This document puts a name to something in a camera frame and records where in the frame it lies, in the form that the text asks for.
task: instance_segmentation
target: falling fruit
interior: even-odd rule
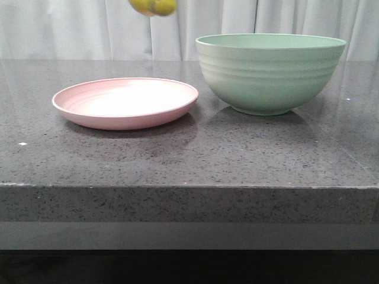
[[[168,16],[176,9],[176,0],[129,0],[129,3],[137,12],[149,17]]]

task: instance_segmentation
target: curtain fold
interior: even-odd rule
[[[197,60],[209,34],[342,38],[342,60],[378,60],[378,0],[176,0],[145,17],[128,0],[0,0],[0,58]]]

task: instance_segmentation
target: granite countertop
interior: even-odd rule
[[[52,106],[52,96],[65,87],[119,77],[180,80],[200,95],[189,114],[137,131],[81,127]],[[123,227],[118,232],[198,224],[209,235],[218,224],[221,231],[250,224],[288,231],[288,239],[293,226],[317,232],[334,226],[341,239],[352,240],[341,232],[349,225],[358,226],[357,238],[366,230],[350,247],[379,249],[373,241],[379,240],[378,62],[340,62],[316,98],[274,117],[241,114],[219,100],[198,62],[1,60],[0,96],[0,224],[6,228],[0,250],[65,248],[43,238],[30,242],[25,234],[56,228],[61,239],[62,231],[94,224]],[[17,232],[20,239],[12,241]],[[237,242],[237,235],[225,242]],[[322,247],[314,237],[314,246],[304,248]],[[111,248],[161,248],[141,242]],[[77,243],[73,248],[91,248]],[[245,243],[242,248],[255,248]],[[281,248],[262,240],[265,246]]]

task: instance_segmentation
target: plate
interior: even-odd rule
[[[52,99],[76,124],[103,130],[136,130],[174,121],[195,104],[191,85],[161,78],[114,78],[63,89]]]

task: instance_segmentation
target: green bowl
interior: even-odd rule
[[[235,110],[279,115],[315,97],[346,42],[298,34],[220,34],[196,39],[204,79]]]

